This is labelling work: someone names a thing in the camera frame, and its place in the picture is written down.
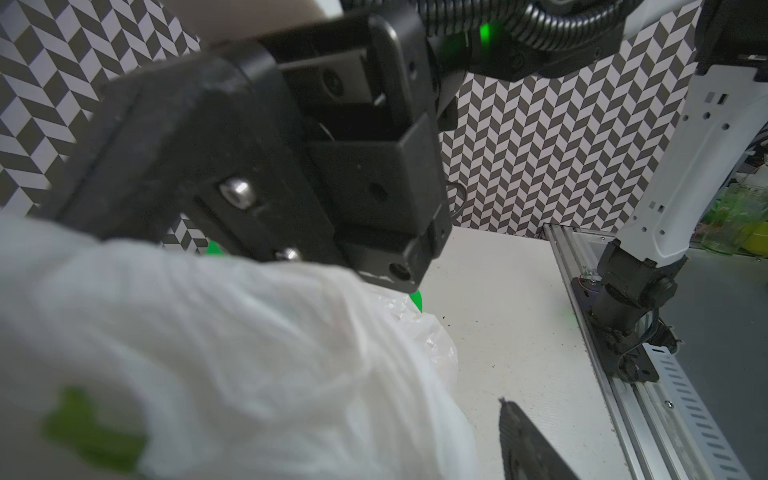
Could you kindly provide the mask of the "white plastic bag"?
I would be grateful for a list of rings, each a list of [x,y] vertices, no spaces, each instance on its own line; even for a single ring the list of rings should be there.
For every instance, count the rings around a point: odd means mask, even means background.
[[[1,218],[5,479],[473,479],[457,373],[348,270]]]

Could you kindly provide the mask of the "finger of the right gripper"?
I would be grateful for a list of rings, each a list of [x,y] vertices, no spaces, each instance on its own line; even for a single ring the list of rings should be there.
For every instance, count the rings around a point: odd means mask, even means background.
[[[234,255],[339,264],[309,179],[301,113],[246,41],[108,84],[38,217],[101,240],[160,241],[180,216]]]

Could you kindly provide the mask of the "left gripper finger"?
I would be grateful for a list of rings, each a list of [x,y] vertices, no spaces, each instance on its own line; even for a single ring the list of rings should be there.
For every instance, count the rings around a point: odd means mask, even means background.
[[[499,440],[504,478],[570,479],[577,475],[520,406],[500,398]]]

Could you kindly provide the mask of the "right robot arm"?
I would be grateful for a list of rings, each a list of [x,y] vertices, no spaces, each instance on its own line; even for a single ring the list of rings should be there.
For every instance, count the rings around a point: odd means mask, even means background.
[[[348,267],[414,293],[449,238],[438,135],[467,73],[557,78],[615,53],[670,1],[336,1],[177,10],[211,48],[105,89],[44,219],[157,241],[189,215],[228,251]],[[685,109],[632,218],[579,288],[604,371],[656,380],[640,348],[694,229],[767,121],[767,5],[706,1]]]

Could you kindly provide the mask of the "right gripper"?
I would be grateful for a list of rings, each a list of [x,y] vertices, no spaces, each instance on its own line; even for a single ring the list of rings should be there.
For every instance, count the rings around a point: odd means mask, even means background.
[[[451,232],[438,145],[442,80],[412,8],[367,8],[241,41],[266,60],[257,114],[280,144],[258,157],[239,252],[349,268],[416,291]]]

